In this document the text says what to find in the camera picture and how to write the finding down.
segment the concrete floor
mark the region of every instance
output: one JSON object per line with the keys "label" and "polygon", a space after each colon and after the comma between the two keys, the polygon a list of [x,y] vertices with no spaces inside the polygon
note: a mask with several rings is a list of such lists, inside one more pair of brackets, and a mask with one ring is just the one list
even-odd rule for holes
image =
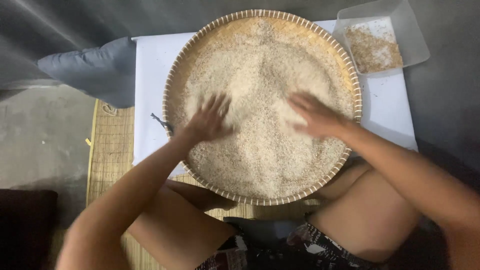
{"label": "concrete floor", "polygon": [[95,99],[69,86],[7,95],[0,91],[0,188],[56,191],[66,228],[85,208]]}

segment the forearm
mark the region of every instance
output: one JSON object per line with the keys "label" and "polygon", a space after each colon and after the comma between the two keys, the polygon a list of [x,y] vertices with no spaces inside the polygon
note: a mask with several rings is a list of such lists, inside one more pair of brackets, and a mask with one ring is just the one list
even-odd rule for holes
{"label": "forearm", "polygon": [[440,226],[479,224],[480,197],[420,154],[354,123],[346,123],[340,134],[399,194]]}
{"label": "forearm", "polygon": [[154,198],[168,175],[196,144],[185,133],[133,167],[84,210],[72,225],[85,237],[119,238]]}

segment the round winnowing basket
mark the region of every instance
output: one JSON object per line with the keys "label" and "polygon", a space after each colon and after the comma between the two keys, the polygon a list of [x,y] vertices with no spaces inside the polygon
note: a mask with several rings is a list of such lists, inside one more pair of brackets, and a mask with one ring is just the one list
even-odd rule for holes
{"label": "round winnowing basket", "polygon": [[[190,71],[192,68],[194,68],[194,63],[198,55],[200,55],[205,49],[208,49],[209,44],[222,42],[223,37],[245,31],[251,27],[252,17],[267,17],[266,19],[270,20],[270,23],[275,25],[277,30],[280,29],[280,31],[289,31],[298,36],[307,38],[312,46],[318,46],[322,50],[325,50],[332,55],[335,61],[338,63],[339,76],[342,78],[343,87],[348,89],[353,96],[354,120],[358,123],[360,122],[362,115],[360,83],[355,71],[355,66],[343,47],[328,32],[311,21],[290,13],[270,10],[247,10],[232,13],[214,20],[193,35],[193,37],[181,49],[180,53],[174,60],[172,67],[170,68],[170,72],[168,73],[167,81],[165,83],[162,107],[163,120],[165,122],[169,122],[169,92],[176,91],[177,89],[183,89],[185,87],[185,82],[190,75]],[[165,130],[168,138],[171,139],[173,136],[173,131],[170,129],[169,125],[166,125]],[[222,190],[211,184],[208,179],[203,179],[201,175],[192,169],[187,161],[182,161],[181,164],[184,169],[204,187],[223,197],[241,203],[271,206],[299,200],[324,186],[342,168],[350,153],[351,149],[345,147],[343,153],[338,157],[337,163],[330,169],[330,172],[323,176],[319,182],[315,183],[311,187],[288,197],[274,199],[245,197]]]}

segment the clear plastic box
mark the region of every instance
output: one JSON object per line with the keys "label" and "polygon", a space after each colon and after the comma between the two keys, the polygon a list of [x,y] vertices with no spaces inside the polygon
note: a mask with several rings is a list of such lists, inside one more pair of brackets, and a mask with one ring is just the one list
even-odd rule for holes
{"label": "clear plastic box", "polygon": [[340,10],[332,34],[336,40],[348,49],[359,74],[381,77],[395,73],[395,69],[374,73],[361,73],[355,57],[352,55],[349,39],[345,35],[347,27],[357,27],[362,24],[373,25],[373,22],[375,22],[376,25],[380,21],[384,25],[379,26],[378,29],[391,29],[390,31],[392,31],[393,38],[396,39],[398,50],[402,56],[403,67],[418,64],[430,58],[427,44],[425,44],[425,39],[423,38],[408,0],[380,0],[370,2]]}

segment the white paper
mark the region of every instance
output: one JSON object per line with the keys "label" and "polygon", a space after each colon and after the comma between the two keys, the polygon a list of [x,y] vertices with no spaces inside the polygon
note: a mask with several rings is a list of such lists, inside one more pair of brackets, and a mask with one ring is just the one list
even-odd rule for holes
{"label": "white paper", "polygon": [[[332,32],[336,21],[315,22]],[[162,95],[168,71],[180,49],[194,33],[134,37],[137,42],[133,164],[136,165],[167,141],[162,119]],[[362,78],[361,125],[400,146],[417,150],[403,71],[384,78]],[[185,173],[181,166],[171,175]]]}

